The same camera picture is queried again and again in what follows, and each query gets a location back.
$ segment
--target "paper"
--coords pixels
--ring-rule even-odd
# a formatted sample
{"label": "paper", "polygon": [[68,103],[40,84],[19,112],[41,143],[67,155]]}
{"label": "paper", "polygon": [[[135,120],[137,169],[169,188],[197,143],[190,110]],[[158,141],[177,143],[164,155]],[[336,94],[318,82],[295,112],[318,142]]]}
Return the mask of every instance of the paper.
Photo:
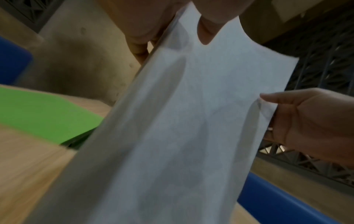
{"label": "paper", "polygon": [[226,224],[297,59],[189,5],[26,224]]}
{"label": "paper", "polygon": [[0,87],[0,124],[61,144],[96,128],[102,117],[60,96]]}

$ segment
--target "green paper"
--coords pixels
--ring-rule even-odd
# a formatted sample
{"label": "green paper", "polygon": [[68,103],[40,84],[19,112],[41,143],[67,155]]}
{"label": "green paper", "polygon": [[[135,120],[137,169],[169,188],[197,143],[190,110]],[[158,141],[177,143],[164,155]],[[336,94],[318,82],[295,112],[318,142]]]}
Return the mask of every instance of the green paper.
{"label": "green paper", "polygon": [[94,129],[102,120],[59,96],[0,87],[0,123],[53,143]]}

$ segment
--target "hand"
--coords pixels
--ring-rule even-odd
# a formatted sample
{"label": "hand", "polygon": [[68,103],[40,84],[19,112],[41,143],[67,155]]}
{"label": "hand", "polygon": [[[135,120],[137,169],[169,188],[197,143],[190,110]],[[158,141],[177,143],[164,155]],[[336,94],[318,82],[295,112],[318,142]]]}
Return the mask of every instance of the hand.
{"label": "hand", "polygon": [[354,98],[323,89],[261,94],[277,103],[264,139],[307,155],[354,166]]}
{"label": "hand", "polygon": [[[98,0],[125,34],[127,44],[142,64],[148,57],[148,42],[154,45],[176,12],[190,0]],[[198,36],[208,44],[219,30],[242,13],[253,0],[193,0],[202,14]]]}

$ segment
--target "white paper bag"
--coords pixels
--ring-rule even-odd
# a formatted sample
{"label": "white paper bag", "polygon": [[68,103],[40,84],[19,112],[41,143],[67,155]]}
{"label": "white paper bag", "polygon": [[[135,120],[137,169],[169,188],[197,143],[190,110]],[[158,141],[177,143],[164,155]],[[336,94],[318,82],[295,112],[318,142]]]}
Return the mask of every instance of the white paper bag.
{"label": "white paper bag", "polygon": [[226,224],[297,59],[189,5],[26,224]]}

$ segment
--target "metal lattice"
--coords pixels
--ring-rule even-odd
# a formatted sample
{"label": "metal lattice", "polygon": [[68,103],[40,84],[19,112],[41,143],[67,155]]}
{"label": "metal lattice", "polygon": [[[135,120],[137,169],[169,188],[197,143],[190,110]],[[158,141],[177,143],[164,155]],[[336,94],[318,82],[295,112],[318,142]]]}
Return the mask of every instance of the metal lattice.
{"label": "metal lattice", "polygon": [[63,0],[0,0],[0,6],[38,32]]}
{"label": "metal lattice", "polygon": [[[354,96],[354,4],[330,11],[265,46],[299,57],[285,90],[319,87]],[[354,170],[263,141],[258,156],[354,194]]]}

